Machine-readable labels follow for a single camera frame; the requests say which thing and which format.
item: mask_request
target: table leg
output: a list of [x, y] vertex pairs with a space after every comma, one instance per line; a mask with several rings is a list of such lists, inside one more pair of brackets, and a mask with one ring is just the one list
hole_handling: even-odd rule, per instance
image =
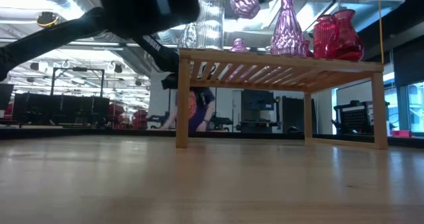
[[312, 97], [310, 93], [304, 93], [303, 98], [303, 117], [304, 117], [304, 128], [305, 133], [305, 144], [310, 145], [312, 139]]
[[187, 59], [181, 59], [178, 68], [176, 148], [187, 148], [188, 144], [189, 89], [190, 62]]
[[379, 149], [388, 149], [383, 74], [380, 72], [374, 73], [371, 83], [372, 110], [374, 114], [374, 142]]

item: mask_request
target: person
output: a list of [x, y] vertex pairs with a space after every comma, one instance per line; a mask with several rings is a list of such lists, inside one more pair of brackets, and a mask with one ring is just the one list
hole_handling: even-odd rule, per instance
[[[215, 97], [209, 88], [190, 88], [188, 132], [193, 133], [196, 131], [206, 131], [214, 112], [214, 107]], [[169, 126], [176, 121], [177, 109], [170, 114], [170, 117], [164, 123], [161, 129], [168, 129]]]

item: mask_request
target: slatted table top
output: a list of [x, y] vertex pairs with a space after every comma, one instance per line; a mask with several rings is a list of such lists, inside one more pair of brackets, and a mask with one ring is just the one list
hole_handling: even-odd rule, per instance
[[313, 93], [358, 80], [370, 79], [374, 72], [384, 71], [383, 64], [374, 62], [200, 49], [181, 49], [180, 62], [183, 60], [188, 60], [192, 65], [190, 86], [197, 87], [272, 89]]

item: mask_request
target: ceiling pipe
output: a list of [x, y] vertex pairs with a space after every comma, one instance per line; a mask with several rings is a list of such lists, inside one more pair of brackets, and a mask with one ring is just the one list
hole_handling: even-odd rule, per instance
[[[90, 0], [47, 0], [51, 1], [60, 8], [60, 14], [67, 20], [77, 19], [82, 16], [85, 12], [94, 8], [94, 4]], [[93, 37], [97, 42], [125, 42], [122, 38], [111, 34], [110, 32], [101, 33], [98, 36]], [[122, 51], [112, 51], [114, 54], [120, 56], [129, 63], [131, 69], [145, 76], [150, 77], [151, 67], [142, 60], [139, 56], [135, 55], [131, 51], [132, 48], [126, 48]]]

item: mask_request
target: wooden floor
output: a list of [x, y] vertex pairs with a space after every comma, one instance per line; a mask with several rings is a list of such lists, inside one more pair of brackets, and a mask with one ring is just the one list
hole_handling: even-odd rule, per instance
[[0, 223], [424, 223], [424, 153], [298, 141], [0, 143]]

